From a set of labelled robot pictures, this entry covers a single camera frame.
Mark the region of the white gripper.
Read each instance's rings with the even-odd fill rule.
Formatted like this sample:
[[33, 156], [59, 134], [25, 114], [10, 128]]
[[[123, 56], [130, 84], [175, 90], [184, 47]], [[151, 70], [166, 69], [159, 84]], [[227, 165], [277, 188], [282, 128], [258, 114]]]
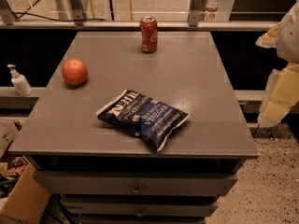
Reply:
[[271, 128], [299, 102], [299, 1], [255, 45], [265, 49], [277, 47], [278, 57], [290, 62], [281, 71], [273, 69], [267, 80], [258, 123], [262, 128]]

